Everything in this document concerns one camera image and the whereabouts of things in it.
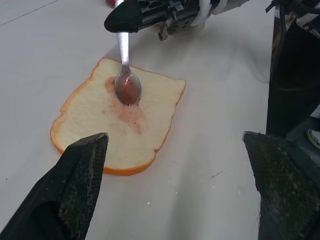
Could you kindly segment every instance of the spoon bowl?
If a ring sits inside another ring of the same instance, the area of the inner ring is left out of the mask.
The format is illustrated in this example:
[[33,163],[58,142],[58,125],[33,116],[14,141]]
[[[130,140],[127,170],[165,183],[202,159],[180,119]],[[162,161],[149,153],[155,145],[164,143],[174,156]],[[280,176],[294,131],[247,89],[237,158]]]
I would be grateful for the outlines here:
[[118,99],[124,105],[138,104],[141,97],[141,83],[128,65],[122,65],[120,74],[115,78],[114,89]]

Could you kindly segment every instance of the white table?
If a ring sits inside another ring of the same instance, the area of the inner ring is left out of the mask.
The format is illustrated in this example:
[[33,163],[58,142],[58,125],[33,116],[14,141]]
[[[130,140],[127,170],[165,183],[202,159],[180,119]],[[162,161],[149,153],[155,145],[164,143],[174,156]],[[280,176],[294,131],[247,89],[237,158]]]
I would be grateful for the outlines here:
[[[257,239],[260,195],[242,135],[266,128],[269,3],[251,0],[164,42],[156,27],[131,34],[133,65],[187,85],[155,162],[103,176],[87,239]],[[0,26],[0,230],[59,159],[49,131],[67,97],[101,57],[119,59],[103,26],[110,11],[105,0],[58,0]]]

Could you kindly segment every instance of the black rubber tip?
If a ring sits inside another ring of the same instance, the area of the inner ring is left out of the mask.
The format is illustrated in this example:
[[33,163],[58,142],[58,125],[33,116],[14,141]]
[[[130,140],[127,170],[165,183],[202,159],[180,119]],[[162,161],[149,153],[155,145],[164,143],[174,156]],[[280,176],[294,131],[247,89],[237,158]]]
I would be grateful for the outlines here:
[[142,10],[137,0],[126,0],[116,7],[104,21],[111,33],[136,33],[142,25]]

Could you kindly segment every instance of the cable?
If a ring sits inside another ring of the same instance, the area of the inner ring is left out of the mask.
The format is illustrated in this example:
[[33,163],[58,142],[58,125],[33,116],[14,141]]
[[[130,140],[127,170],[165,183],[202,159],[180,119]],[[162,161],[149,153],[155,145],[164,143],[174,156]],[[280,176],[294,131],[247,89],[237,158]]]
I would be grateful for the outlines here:
[[320,15],[320,9],[316,9],[316,8],[313,8],[313,7],[309,7],[309,6],[306,6],[302,3],[300,3],[298,5],[298,8],[300,8],[300,10],[306,12],[306,13],[309,13],[309,14],[318,14]]
[[278,51],[276,53],[276,56],[274,58],[273,66],[271,68],[271,75],[270,75],[270,82],[274,82],[275,86],[284,92],[299,92],[299,91],[305,91],[309,90],[309,88],[286,88],[281,87],[278,84],[278,81],[275,79],[276,70],[279,65],[280,56],[283,52],[284,45],[285,45],[285,36],[286,36],[286,16],[285,16],[285,7],[283,2],[279,2],[279,14],[280,14],[280,28],[281,28],[281,39]]

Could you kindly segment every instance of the red object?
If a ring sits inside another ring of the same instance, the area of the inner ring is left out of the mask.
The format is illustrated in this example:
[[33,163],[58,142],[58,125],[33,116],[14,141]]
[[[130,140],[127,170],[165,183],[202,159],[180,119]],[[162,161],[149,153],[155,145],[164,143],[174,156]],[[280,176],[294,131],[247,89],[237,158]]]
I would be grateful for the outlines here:
[[106,0],[106,4],[108,4],[108,6],[112,8],[115,7],[115,3],[116,3],[116,0]]

